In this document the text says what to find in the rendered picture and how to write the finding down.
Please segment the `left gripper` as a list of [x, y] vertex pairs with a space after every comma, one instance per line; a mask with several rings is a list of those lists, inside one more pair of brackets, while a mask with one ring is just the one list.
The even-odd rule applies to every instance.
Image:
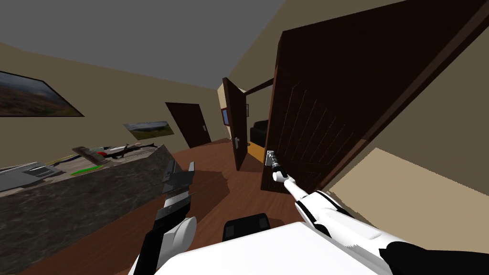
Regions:
[[176, 161], [170, 160], [167, 164], [162, 183], [163, 194], [188, 187], [192, 184], [195, 175], [195, 161], [190, 162], [188, 171], [175, 172]]

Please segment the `black sofa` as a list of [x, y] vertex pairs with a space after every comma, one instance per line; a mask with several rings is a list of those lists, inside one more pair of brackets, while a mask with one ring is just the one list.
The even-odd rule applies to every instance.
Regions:
[[267, 136], [268, 120], [257, 121], [250, 128], [250, 142], [265, 147]]

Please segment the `dark brown door leaf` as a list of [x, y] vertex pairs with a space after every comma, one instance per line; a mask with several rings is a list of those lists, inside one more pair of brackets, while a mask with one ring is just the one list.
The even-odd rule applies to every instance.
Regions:
[[[223, 78], [224, 94], [229, 118], [236, 170], [240, 170], [247, 155], [246, 95], [227, 77]], [[240, 138], [239, 149], [235, 149], [234, 137]]]
[[165, 103], [189, 148], [211, 142], [199, 104]]
[[266, 149], [325, 187], [489, 27], [489, 0], [404, 0], [282, 32]]

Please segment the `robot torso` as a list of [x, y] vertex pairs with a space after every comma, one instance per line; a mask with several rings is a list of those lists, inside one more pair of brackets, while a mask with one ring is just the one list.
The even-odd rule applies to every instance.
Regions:
[[156, 275], [392, 275], [305, 222], [170, 258]]

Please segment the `dark stone counter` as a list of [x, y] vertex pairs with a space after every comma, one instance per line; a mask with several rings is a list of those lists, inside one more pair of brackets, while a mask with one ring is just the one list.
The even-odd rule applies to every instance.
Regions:
[[162, 194], [174, 157], [141, 158], [0, 198], [0, 275], [16, 274]]

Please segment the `small landscape wall picture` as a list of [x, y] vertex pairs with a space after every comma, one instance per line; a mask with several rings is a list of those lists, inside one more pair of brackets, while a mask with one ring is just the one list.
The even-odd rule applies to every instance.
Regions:
[[127, 123], [123, 126], [137, 140], [174, 135], [167, 121]]

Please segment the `large landscape wall picture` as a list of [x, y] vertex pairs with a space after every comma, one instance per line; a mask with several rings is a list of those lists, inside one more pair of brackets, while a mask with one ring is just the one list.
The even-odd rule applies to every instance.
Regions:
[[0, 71], [0, 117], [82, 117], [46, 82]]

